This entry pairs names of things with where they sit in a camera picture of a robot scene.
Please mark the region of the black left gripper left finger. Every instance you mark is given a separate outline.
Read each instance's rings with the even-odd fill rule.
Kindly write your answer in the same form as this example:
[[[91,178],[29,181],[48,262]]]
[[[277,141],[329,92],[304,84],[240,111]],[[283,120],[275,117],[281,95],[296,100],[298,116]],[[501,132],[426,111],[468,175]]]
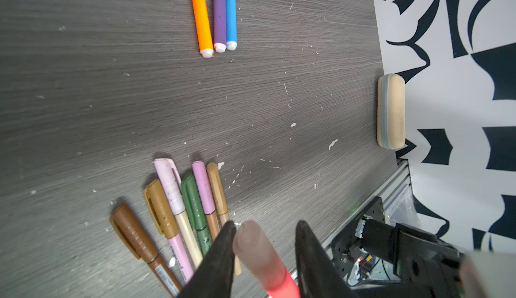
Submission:
[[[181,290],[182,297],[230,297],[235,268],[232,243],[237,229],[233,221],[224,224],[201,265]]]

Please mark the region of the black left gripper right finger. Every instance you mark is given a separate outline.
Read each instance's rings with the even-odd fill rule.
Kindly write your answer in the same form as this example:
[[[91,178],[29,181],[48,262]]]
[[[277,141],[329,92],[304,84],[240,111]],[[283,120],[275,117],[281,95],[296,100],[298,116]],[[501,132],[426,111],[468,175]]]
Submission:
[[[296,268],[301,297],[357,297],[337,273],[305,221],[296,225]]]

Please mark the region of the red highlighter pen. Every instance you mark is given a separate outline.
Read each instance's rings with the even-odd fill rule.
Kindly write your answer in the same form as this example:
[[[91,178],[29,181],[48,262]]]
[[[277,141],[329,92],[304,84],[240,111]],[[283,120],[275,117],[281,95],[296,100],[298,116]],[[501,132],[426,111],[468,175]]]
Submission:
[[[232,249],[270,297],[300,297],[297,284],[258,223],[244,222]]]

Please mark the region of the pink cap brown marker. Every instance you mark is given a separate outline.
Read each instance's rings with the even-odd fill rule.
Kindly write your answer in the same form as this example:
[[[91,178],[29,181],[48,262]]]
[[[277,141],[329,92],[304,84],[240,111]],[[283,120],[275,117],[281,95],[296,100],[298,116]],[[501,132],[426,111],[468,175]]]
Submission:
[[[193,174],[196,179],[196,184],[200,194],[203,210],[206,215],[210,234],[215,240],[220,233],[220,226],[218,222],[218,215],[216,212],[216,205],[212,195],[212,189],[206,167],[202,161],[195,161],[192,163]]]

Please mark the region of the green marker pen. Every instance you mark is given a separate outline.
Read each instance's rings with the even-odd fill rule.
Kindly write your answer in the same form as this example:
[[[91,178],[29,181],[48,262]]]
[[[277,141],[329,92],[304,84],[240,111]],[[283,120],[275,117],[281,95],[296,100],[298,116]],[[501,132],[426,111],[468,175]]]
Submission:
[[[202,255],[205,256],[212,246],[212,236],[193,173],[184,175],[181,182],[181,192],[189,218],[189,224],[197,236]]]

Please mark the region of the tan marker pen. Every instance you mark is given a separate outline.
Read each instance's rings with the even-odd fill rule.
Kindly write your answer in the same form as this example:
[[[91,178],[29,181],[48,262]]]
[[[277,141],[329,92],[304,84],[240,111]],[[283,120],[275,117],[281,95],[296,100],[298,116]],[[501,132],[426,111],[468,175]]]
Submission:
[[[219,174],[218,165],[211,162],[207,165],[208,178],[212,188],[212,196],[216,206],[216,211],[220,220],[220,225],[223,227],[228,221],[230,221],[229,211],[227,207],[226,197],[224,195],[224,189]]]

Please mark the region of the pink cap cream marker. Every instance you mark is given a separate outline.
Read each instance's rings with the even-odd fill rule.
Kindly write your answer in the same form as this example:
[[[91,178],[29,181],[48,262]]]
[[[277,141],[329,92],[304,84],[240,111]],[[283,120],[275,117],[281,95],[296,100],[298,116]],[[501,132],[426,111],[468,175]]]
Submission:
[[[203,260],[203,255],[196,241],[196,236],[189,222],[188,213],[181,194],[181,177],[175,162],[170,158],[154,159],[155,170],[161,181],[169,206],[175,216],[181,235],[195,268],[198,268]]]

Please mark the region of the blue highlighter pen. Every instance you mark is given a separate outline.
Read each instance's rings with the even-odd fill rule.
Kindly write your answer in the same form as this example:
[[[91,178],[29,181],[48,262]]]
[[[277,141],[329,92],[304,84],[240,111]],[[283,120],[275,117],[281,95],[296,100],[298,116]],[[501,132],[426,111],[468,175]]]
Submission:
[[[235,51],[238,44],[236,0],[226,0],[227,10],[227,49]]]

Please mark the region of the orange highlighter pen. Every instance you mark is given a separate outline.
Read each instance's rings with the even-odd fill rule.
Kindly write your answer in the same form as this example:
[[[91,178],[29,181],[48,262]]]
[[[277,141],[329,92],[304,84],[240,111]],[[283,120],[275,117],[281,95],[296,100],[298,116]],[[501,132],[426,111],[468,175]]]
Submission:
[[[203,58],[212,58],[214,49],[206,0],[192,0],[192,6],[200,54]]]

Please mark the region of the purple highlighter pen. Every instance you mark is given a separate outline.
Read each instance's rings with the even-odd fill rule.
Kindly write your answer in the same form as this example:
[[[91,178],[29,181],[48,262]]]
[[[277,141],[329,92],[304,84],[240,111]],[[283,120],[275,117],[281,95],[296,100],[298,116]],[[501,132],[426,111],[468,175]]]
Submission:
[[[227,49],[227,1],[213,0],[214,7],[214,49],[224,53]]]

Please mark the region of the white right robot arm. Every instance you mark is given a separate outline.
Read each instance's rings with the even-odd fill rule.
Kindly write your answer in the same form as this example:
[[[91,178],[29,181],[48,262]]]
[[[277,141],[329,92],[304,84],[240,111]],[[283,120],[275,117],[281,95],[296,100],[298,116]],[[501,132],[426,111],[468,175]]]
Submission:
[[[514,297],[515,255],[461,253],[437,236],[409,225],[364,216],[331,243],[337,272],[350,276],[364,255],[392,264],[397,281],[366,280],[350,297]]]

